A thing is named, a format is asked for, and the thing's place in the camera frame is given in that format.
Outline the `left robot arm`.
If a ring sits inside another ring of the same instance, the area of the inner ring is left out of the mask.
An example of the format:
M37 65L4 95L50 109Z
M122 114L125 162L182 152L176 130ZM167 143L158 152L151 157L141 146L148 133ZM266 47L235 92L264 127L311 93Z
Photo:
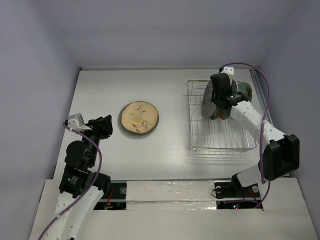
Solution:
M85 123L77 113L62 125L81 139L66 148L54 218L39 237L41 240L78 240L95 205L111 193L111 178L101 173L103 156L99 148L100 141L113 133L111 115Z

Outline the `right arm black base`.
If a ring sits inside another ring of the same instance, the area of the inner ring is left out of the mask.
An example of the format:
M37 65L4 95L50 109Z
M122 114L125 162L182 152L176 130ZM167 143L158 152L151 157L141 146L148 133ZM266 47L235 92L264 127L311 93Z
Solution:
M231 182L215 182L211 195L216 199L226 198L242 198L253 197L254 199L260 198L260 190L257 184L247 187L233 186Z

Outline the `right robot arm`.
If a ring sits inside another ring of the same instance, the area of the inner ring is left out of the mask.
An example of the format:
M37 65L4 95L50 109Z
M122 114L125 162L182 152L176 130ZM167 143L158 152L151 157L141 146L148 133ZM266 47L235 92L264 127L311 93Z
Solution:
M300 166L300 140L275 128L253 107L242 92L233 91L230 75L221 72L210 76L210 107L227 110L259 142L258 163L236 173L231 178L230 190L242 196L250 186L271 182L297 170Z

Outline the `dark brown patterned plate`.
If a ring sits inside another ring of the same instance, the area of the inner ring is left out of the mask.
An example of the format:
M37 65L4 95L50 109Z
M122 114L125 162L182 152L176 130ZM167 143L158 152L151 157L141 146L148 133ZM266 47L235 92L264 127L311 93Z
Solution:
M214 96L213 85L209 81L202 98L201 114L205 119L215 120L220 117L223 111L212 102L212 96Z

